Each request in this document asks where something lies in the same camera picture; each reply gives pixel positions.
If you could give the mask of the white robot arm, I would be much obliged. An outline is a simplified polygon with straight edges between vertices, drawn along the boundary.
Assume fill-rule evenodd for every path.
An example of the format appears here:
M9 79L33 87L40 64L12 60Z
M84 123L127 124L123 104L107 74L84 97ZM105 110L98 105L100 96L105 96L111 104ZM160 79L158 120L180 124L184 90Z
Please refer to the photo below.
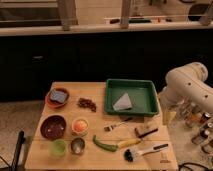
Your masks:
M159 95L164 125L168 124L170 110L185 99L213 114L213 87L205 83L207 78L207 67L200 62L174 68L166 74L166 86Z

